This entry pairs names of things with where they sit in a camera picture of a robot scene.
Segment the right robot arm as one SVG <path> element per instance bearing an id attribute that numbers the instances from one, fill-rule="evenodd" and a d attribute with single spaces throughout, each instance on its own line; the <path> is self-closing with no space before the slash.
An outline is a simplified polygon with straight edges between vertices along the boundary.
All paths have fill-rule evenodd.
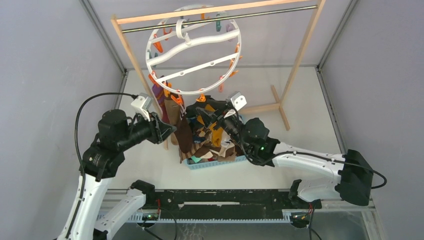
<path id="1" fill-rule="evenodd" d="M 289 203 L 302 208 L 317 200 L 340 198 L 356 206 L 368 206 L 375 171 L 353 149 L 345 154 L 320 153 L 288 145 L 269 137 L 269 129 L 257 117 L 243 123 L 237 112 L 227 116 L 232 108 L 208 111 L 195 109 L 208 127 L 216 124 L 240 147 L 246 159 L 255 166 L 294 168 L 319 175 L 317 179 L 294 180 L 290 187 Z"/>

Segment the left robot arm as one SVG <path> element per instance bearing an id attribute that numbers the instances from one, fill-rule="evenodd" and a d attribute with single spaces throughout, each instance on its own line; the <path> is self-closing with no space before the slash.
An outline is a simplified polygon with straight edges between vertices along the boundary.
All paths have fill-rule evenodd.
<path id="1" fill-rule="evenodd" d="M 98 133 L 82 155 L 80 185 L 59 240 L 111 240 L 138 209 L 155 205 L 154 185 L 137 180 L 123 200 L 97 219 L 109 185 L 125 159 L 124 152 L 143 141 L 160 144 L 177 129 L 154 112 L 149 117 L 129 123 L 130 118 L 120 109 L 102 115 Z"/>

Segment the orange clothespin clip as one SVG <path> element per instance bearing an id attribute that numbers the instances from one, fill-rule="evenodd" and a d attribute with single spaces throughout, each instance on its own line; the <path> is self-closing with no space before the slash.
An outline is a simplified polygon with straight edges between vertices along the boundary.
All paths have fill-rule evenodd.
<path id="1" fill-rule="evenodd" d="M 206 98 L 206 96 L 204 94 L 204 90 L 205 90 L 204 88 L 200 88 L 199 89 L 199 96 L 196 99 L 197 102 L 205 103 L 207 101 L 207 98 Z"/>
<path id="2" fill-rule="evenodd" d="M 152 82 L 152 86 L 156 87 L 156 88 L 162 88 L 163 84 L 166 84 L 167 81 L 161 81 L 161 83 L 158 83 L 157 80 L 157 76 L 156 73 L 153 71 L 152 73 L 148 74 L 148 78 L 150 79 L 150 81 Z"/>
<path id="3" fill-rule="evenodd" d="M 176 92 L 171 92 L 170 94 L 170 98 L 179 106 L 183 106 L 184 105 L 184 99 L 181 95 L 181 91 L 179 89 L 176 90 Z"/>

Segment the white round clip hanger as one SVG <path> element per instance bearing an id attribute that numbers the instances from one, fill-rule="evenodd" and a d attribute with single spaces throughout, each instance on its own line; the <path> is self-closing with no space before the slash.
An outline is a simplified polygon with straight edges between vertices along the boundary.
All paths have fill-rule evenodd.
<path id="1" fill-rule="evenodd" d="M 211 14 L 202 13 L 199 18 L 190 19 L 187 16 L 165 17 L 157 25 L 174 24 L 176 27 L 166 27 L 152 30 L 145 49 L 145 65 L 148 75 L 156 74 L 156 81 L 166 81 L 163 88 L 171 93 L 181 91 L 181 95 L 199 95 L 199 90 L 183 90 L 171 82 L 188 80 L 189 77 L 201 73 L 205 69 L 227 64 L 228 67 L 219 76 L 200 84 L 204 94 L 218 89 L 220 77 L 223 83 L 233 77 L 238 70 L 237 64 L 242 58 L 242 34 L 238 23 L 233 20 L 221 20 L 221 31 L 216 31 L 216 22 L 182 26 L 183 22 L 216 18 L 216 14 L 228 14 L 214 11 Z"/>

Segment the tan brown sock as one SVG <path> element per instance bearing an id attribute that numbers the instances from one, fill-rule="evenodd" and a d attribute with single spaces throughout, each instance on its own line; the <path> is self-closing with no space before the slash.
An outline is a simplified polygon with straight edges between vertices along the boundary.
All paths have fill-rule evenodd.
<path id="1" fill-rule="evenodd" d="M 174 132 L 178 142 L 179 149 L 182 153 L 188 153 L 193 146 L 193 134 L 189 126 L 185 108 L 176 103 L 172 95 L 165 97 L 164 104 L 167 111 L 169 123 L 176 127 Z"/>

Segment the purple striped sock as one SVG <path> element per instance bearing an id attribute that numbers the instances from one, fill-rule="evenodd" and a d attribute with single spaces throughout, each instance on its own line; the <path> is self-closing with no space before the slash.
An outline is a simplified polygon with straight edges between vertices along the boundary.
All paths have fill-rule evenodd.
<path id="1" fill-rule="evenodd" d="M 165 92 L 164 89 L 158 85 L 158 84 L 153 84 L 152 86 L 152 92 L 157 100 L 157 103 L 162 111 L 162 121 L 165 123 L 169 123 L 169 117 L 168 117 L 168 113 L 166 110 L 166 106 L 165 106 Z"/>

